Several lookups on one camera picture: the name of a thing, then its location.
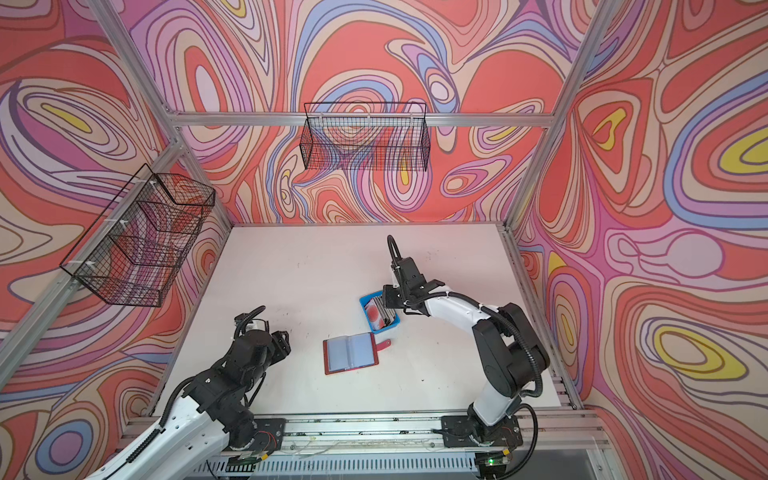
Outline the blue plastic card tray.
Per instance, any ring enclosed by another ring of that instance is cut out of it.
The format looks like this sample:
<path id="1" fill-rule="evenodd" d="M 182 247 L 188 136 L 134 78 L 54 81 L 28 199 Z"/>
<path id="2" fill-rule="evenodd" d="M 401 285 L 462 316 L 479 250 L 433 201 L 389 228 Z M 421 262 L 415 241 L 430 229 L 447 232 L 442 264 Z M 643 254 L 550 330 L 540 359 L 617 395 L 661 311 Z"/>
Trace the blue plastic card tray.
<path id="1" fill-rule="evenodd" d="M 387 308 L 383 300 L 382 290 L 367 294 L 359 299 L 369 330 L 373 334 L 386 332 L 400 324 L 400 318 L 396 311 Z"/>

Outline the red leather card holder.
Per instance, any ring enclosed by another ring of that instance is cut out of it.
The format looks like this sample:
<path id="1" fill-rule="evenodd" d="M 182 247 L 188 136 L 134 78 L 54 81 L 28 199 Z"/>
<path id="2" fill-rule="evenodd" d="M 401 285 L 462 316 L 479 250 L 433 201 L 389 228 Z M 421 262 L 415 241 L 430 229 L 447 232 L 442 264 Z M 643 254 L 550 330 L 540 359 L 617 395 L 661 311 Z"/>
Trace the red leather card holder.
<path id="1" fill-rule="evenodd" d="M 324 371 L 332 375 L 373 367 L 379 353 L 392 345 L 387 339 L 377 342 L 372 332 L 339 336 L 323 341 Z"/>

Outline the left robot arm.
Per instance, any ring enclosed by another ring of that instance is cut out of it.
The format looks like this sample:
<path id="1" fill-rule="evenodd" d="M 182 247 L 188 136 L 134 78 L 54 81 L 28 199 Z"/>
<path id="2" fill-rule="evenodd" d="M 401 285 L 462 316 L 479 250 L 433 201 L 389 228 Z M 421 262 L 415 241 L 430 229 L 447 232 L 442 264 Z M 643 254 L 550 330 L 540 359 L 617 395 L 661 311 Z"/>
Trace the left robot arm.
<path id="1" fill-rule="evenodd" d="M 270 330 L 264 305 L 234 319 L 226 353 L 184 379 L 151 427 L 91 479 L 184 479 L 226 449 L 245 451 L 259 436 L 247 393 L 291 353 L 289 333 Z"/>

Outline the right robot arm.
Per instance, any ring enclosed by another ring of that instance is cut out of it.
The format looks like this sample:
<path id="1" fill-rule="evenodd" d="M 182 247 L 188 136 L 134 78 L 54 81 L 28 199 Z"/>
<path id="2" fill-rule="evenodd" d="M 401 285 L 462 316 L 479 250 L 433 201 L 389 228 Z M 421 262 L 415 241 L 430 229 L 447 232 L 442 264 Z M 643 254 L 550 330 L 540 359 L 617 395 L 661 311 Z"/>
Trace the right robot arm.
<path id="1" fill-rule="evenodd" d="M 443 416 L 441 435 L 449 448 L 491 446 L 508 441 L 522 444 L 512 434 L 515 414 L 526 398 L 543 394 L 542 374 L 550 358 L 522 308 L 514 303 L 494 307 L 428 280 L 415 261 L 401 254 L 395 238 L 387 237 L 393 282 L 383 287 L 384 306 L 408 315 L 444 320 L 472 335 L 486 383 L 464 415 Z"/>

